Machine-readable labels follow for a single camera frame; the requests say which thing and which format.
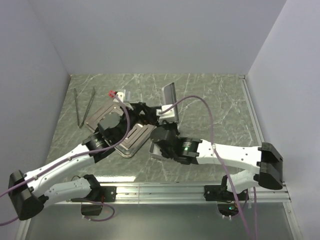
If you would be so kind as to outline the metal tin box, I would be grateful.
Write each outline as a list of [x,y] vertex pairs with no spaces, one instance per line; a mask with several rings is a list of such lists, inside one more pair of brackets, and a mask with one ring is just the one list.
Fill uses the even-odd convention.
[[162,156],[162,153],[158,146],[155,145],[153,142],[150,144],[149,155],[151,158],[154,158],[156,160],[166,160],[166,158]]

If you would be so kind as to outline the metal tin lid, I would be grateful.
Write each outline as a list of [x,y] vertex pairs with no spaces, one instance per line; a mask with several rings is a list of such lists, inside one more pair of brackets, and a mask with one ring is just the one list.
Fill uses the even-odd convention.
[[171,82],[161,88],[162,99],[165,105],[173,105],[177,102],[175,83]]

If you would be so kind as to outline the steel tongs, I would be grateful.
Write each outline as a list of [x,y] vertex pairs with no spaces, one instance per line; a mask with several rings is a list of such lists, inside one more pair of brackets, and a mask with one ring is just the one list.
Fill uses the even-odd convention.
[[89,112],[91,110],[91,107],[96,95],[96,89],[95,87],[92,88],[91,95],[89,100],[87,101],[85,111],[83,111],[80,108],[80,103],[79,103],[80,98],[79,98],[77,89],[73,88],[72,93],[73,93],[73,100],[74,100],[74,106],[75,106],[76,123],[77,123],[77,127],[81,129],[84,126],[86,119],[89,115]]

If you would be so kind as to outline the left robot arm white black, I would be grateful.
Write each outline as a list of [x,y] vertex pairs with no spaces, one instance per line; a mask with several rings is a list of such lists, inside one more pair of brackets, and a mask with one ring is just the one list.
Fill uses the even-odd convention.
[[123,114],[109,112],[97,128],[73,150],[36,170],[13,172],[9,177],[8,196],[19,220],[28,220],[45,207],[70,199],[102,200],[102,188],[92,174],[60,183],[72,172],[98,163],[115,151],[135,124],[157,125],[161,107],[144,102],[121,106]]

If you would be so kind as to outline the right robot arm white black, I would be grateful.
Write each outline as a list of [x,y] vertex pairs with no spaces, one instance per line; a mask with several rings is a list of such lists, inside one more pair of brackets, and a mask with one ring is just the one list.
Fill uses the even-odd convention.
[[271,143],[252,147],[212,144],[204,139],[181,137],[174,123],[158,126],[150,139],[164,158],[183,165],[241,169],[236,174],[227,174],[226,183],[220,187],[220,194],[226,200],[256,186],[269,190],[283,188],[283,157]]

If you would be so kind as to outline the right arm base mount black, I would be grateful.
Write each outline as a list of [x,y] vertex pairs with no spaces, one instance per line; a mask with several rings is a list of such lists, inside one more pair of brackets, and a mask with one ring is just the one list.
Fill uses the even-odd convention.
[[234,194],[231,191],[227,191],[227,176],[223,176],[220,185],[205,185],[204,186],[204,198],[206,202],[217,202],[218,212],[229,219],[232,219],[239,215],[239,209],[243,210],[249,200],[249,190],[245,189],[241,193],[237,194],[239,201],[244,203],[237,204]]

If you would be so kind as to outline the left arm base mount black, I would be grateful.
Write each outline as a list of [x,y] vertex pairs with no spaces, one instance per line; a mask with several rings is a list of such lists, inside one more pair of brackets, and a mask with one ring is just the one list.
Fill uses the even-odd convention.
[[[116,200],[116,186],[101,186],[100,182],[92,174],[86,174],[78,180],[87,180],[91,191],[84,198],[71,198],[69,201],[73,203],[91,203],[91,205],[81,204],[80,212],[88,221],[103,222],[110,220],[116,213],[115,208],[108,203],[113,203]],[[103,207],[111,209],[111,215],[103,219],[93,219],[98,217],[103,210]]]

